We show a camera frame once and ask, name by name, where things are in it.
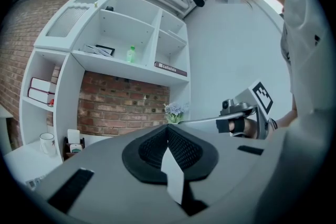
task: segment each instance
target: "book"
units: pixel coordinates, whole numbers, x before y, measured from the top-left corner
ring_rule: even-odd
[[[43,92],[34,88],[29,88],[28,97],[44,104],[49,104],[55,98],[53,93]]]
[[[49,92],[49,93],[56,92],[56,84],[37,78],[32,78],[30,87],[43,92]]]
[[[161,62],[155,62],[155,63],[154,63],[154,66],[187,77],[187,72],[185,72],[185,71],[183,71],[183,70],[180,70],[180,69],[177,69],[177,68],[175,68],[175,67],[166,65],[166,64],[164,64],[164,63],[161,63]]]

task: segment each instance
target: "green bottle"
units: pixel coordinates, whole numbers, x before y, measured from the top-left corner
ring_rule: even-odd
[[[134,62],[135,61],[135,47],[131,46],[131,49],[127,51],[127,57],[126,61],[127,62]]]

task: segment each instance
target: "black mesh pad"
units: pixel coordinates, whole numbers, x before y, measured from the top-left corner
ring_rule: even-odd
[[[206,178],[218,162],[218,152],[213,145],[172,124],[133,140],[123,150],[122,160],[127,170],[141,182],[166,185],[161,164],[167,147],[186,181]]]

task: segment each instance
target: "white wall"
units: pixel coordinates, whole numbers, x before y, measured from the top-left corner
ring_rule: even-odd
[[[274,101],[272,118],[291,108],[288,69],[280,52],[283,20],[264,1],[250,3],[253,9],[207,0],[186,17],[192,120],[218,116],[222,101],[257,79]]]

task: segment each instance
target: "red and white book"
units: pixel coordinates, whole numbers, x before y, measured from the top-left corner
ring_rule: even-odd
[[[31,88],[34,88],[36,90],[40,90],[43,92],[49,92],[49,93],[55,93],[56,92],[56,84],[42,80],[37,78],[32,78],[32,82],[30,84]]]
[[[28,97],[44,104],[49,104],[52,99],[55,99],[53,93],[40,91],[34,88],[29,88]]]

